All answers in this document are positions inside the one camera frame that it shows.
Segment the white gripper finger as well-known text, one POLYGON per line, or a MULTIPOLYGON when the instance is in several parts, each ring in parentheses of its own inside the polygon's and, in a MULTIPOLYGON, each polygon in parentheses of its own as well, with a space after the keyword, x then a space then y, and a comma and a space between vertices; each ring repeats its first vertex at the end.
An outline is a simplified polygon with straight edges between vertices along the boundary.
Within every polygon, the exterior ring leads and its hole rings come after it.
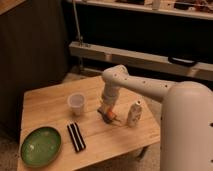
POLYGON ((113 120, 115 120, 117 122, 122 122, 121 119, 117 115, 114 115, 113 120))
POLYGON ((98 112, 100 113, 100 115, 102 116, 102 119, 104 120, 104 122, 107 122, 106 115, 100 110, 100 108, 98 108, 97 111, 98 111, 98 112))

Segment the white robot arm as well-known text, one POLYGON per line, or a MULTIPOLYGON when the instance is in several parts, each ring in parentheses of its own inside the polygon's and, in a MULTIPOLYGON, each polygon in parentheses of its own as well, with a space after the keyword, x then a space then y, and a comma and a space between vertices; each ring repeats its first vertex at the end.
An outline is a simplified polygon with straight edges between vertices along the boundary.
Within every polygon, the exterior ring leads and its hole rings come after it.
POLYGON ((102 72, 102 109, 115 105, 120 88, 162 104, 160 171, 213 171, 213 91, 193 81, 131 76, 117 65, 102 72))

